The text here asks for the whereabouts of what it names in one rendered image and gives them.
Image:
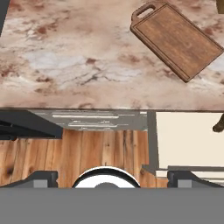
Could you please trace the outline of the dark grey appliance edge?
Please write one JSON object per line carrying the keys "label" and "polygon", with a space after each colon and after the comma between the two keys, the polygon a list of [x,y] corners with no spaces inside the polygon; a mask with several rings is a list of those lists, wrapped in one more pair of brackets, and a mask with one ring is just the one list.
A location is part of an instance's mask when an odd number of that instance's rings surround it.
{"label": "dark grey appliance edge", "polygon": [[4,28],[4,20],[6,19],[10,0],[0,0],[0,36]]}

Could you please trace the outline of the brown wooden block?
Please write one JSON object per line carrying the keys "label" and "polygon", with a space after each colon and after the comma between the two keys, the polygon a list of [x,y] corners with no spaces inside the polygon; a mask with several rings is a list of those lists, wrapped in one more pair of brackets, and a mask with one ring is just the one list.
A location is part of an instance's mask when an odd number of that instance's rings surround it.
{"label": "brown wooden block", "polygon": [[217,11],[219,14],[224,14],[224,0],[216,0]]}

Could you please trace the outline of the dark grey appliance door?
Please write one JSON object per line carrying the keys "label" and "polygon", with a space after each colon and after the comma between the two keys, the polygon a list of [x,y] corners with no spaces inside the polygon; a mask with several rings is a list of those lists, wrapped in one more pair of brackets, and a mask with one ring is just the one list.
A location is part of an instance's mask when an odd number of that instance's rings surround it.
{"label": "dark grey appliance door", "polygon": [[0,109],[0,140],[61,139],[63,129],[28,110]]}

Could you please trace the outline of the grey cupboard frame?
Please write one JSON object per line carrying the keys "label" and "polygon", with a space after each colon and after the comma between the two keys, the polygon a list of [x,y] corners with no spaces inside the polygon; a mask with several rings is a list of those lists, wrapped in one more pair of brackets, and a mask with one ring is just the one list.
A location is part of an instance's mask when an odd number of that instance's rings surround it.
{"label": "grey cupboard frame", "polygon": [[196,113],[198,111],[150,111],[148,113],[149,164],[146,166],[146,169],[160,178],[164,177],[168,171],[190,171],[196,173],[201,178],[224,179],[224,167],[220,166],[169,166],[168,168],[160,168],[158,160],[157,112]]}

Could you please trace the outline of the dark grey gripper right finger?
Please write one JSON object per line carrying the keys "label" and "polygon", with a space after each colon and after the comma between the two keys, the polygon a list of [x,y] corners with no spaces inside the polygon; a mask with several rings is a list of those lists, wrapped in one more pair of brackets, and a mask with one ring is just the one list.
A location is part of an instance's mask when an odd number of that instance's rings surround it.
{"label": "dark grey gripper right finger", "polygon": [[224,188],[224,185],[215,184],[194,175],[190,171],[168,171],[168,188]]}

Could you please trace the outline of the white round thing black rim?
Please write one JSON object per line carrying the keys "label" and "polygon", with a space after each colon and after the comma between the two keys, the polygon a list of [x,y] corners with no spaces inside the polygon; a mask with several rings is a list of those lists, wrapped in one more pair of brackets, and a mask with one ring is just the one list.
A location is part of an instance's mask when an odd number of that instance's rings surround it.
{"label": "white round thing black rim", "polygon": [[73,183],[73,188],[140,188],[140,184],[123,169],[97,166],[84,171]]}

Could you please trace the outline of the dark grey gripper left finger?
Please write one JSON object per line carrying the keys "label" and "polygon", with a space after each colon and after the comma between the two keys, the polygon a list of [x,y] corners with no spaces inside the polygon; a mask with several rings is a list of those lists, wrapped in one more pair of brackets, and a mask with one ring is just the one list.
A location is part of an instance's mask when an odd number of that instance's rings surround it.
{"label": "dark grey gripper left finger", "polygon": [[57,171],[35,171],[27,178],[4,185],[17,188],[57,188]]}

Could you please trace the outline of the cream drawer front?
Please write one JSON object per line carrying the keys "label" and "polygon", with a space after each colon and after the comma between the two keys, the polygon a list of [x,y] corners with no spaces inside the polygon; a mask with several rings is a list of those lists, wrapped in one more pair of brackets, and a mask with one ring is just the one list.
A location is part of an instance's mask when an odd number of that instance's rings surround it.
{"label": "cream drawer front", "polygon": [[224,130],[213,131],[221,113],[157,112],[160,168],[224,167]]}

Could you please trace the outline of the brown wooden cutting board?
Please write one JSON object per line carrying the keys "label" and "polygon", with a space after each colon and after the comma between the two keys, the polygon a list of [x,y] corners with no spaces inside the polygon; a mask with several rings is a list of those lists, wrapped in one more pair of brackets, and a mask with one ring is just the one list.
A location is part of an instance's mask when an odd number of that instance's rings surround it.
{"label": "brown wooden cutting board", "polygon": [[221,45],[167,2],[149,2],[135,10],[130,30],[184,82],[224,53]]}

